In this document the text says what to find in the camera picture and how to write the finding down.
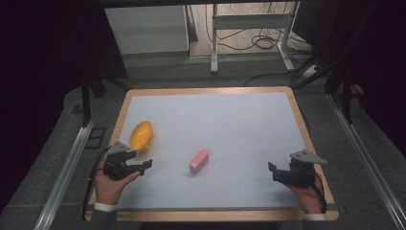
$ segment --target gray floor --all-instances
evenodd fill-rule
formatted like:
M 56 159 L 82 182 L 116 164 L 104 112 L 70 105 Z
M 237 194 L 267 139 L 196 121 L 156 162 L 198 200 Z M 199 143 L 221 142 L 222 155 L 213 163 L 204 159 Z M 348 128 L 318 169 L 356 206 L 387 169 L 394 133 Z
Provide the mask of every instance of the gray floor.
M 126 61 L 129 75 L 124 83 L 137 88 L 189 88 L 242 86 L 250 78 L 267 73 L 285 72 L 279 56 L 223 57 L 219 73 L 210 74 L 207 58 L 172 60 L 153 58 L 144 66 Z M 308 130 L 317 153 L 328 161 L 323 166 L 340 217 L 327 223 L 327 229 L 397 229 L 389 212 L 376 192 L 349 137 L 337 119 L 330 100 L 323 92 L 326 79 L 296 90 L 298 104 L 307 119 Z M 287 75 L 268 75 L 250 80 L 247 86 L 288 85 Z M 87 185 L 87 176 L 97 155 L 107 147 L 119 115 L 125 92 L 104 81 L 107 94 L 102 99 L 101 112 L 94 128 L 105 128 L 101 149 L 91 149 L 98 140 L 89 140 L 81 154 L 74 175 L 57 210 L 51 229 L 86 229 L 88 222 L 80 218 L 81 203 Z M 25 180 L 14 194 L 0 217 L 0 229 L 33 229 L 53 189 L 60 169 L 79 133 L 82 114 L 80 90 L 66 95 L 64 110 L 58 123 Z M 390 140 L 365 114 L 356 99 L 351 109 L 354 126 L 364 140 L 374 162 L 406 206 L 406 160 Z M 139 229 L 142 223 L 120 222 L 120 229 Z M 280 229 L 301 229 L 299 221 L 280 223 Z M 246 229 L 259 229 L 252 223 Z

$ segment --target table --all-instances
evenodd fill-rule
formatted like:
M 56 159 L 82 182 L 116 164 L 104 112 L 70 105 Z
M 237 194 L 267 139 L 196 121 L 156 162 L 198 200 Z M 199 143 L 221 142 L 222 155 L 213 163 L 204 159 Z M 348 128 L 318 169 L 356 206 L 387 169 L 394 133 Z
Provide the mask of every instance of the table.
M 195 95 L 252 95 L 252 94 L 270 94 L 283 93 L 292 108 L 294 119 L 297 122 L 300 135 L 303 138 L 305 148 L 311 152 L 315 152 L 307 133 L 305 122 L 301 116 L 299 107 L 296 103 L 294 95 L 288 87 L 261 87 L 261 88 L 193 88 L 193 89 L 148 89 L 148 90 L 130 90 L 124 100 L 124 104 L 115 126 L 110 145 L 120 139 L 123 131 L 125 117 L 129 113 L 133 97 L 144 96 L 195 96 Z M 323 176 L 326 200 L 327 200 L 327 219 L 333 220 L 338 218 L 338 212 L 334 205 L 334 200 L 331 195 L 328 184 L 325 180 L 322 168 L 315 165 L 315 169 Z M 96 201 L 95 193 L 93 192 L 88 205 L 86 217 L 91 218 L 92 207 Z M 128 209 L 119 210 L 118 220 L 130 221 L 281 221 L 281 220 L 299 220 L 301 219 L 302 211 L 298 208 L 250 208 L 247 209 L 150 209 L 131 211 Z

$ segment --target wall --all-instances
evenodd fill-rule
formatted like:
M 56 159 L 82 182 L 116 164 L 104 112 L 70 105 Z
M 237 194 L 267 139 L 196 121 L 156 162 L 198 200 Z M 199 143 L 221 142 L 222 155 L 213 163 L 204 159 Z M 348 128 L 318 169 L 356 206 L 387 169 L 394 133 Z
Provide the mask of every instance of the wall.
M 122 55 L 188 51 L 184 6 L 105 9 Z

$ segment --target wooden table frame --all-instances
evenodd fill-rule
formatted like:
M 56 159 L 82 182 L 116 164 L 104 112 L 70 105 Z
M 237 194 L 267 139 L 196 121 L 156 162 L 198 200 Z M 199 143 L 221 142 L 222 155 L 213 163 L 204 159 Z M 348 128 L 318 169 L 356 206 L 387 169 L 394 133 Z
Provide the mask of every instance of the wooden table frame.
M 125 116 L 132 97 L 136 96 L 157 96 L 157 95 L 196 95 L 196 94 L 249 94 L 249 93 L 275 93 L 282 92 L 292 107 L 299 130 L 304 139 L 304 145 L 307 150 L 316 152 L 311 143 L 305 127 L 305 121 L 299 110 L 296 99 L 289 87 L 230 87 L 230 88 L 182 88 L 182 89 L 141 89 L 130 90 L 125 96 L 122 110 L 114 128 L 110 145 L 113 145 L 119 139 L 122 131 Z M 331 191 L 324 176 L 320 165 L 315 165 L 316 172 L 323 177 L 325 196 L 327 201 L 327 220 L 338 218 L 338 211 L 335 209 L 335 203 Z M 89 200 L 89 208 L 93 208 L 96 202 L 96 195 L 93 191 Z M 225 210 L 225 211 L 121 211 L 118 213 L 118 220 L 122 221 L 284 221 L 284 220 L 301 220 L 302 210 L 300 209 L 270 209 L 270 210 Z M 86 218 L 90 219 L 92 211 L 86 212 Z

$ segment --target pink eraser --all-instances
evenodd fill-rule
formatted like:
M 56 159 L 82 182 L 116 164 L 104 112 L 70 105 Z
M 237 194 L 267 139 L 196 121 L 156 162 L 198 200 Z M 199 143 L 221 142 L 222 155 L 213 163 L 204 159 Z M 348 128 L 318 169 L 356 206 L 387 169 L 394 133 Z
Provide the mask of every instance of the pink eraser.
M 193 160 L 189 164 L 192 173 L 198 173 L 208 161 L 209 153 L 205 149 L 203 149 L 193 158 Z

